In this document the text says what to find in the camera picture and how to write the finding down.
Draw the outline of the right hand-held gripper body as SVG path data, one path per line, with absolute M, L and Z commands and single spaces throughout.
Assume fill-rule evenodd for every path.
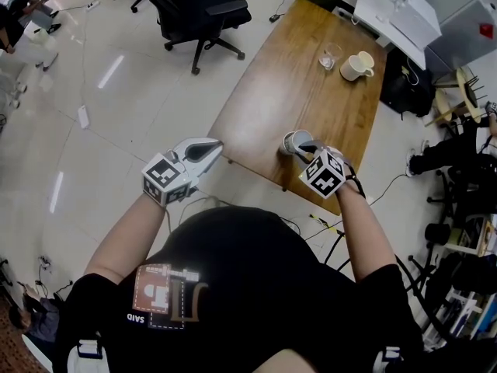
M 298 147 L 298 152 L 312 159 L 309 166 L 301 166 L 299 180 L 323 199 L 331 197 L 345 183 L 345 162 L 339 150 L 323 146 L 319 154 L 312 155 Z

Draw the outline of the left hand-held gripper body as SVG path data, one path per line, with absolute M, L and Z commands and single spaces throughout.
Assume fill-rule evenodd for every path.
M 158 153 L 142 169 L 142 189 L 159 206 L 166 207 L 188 197 L 199 183 L 180 162 Z

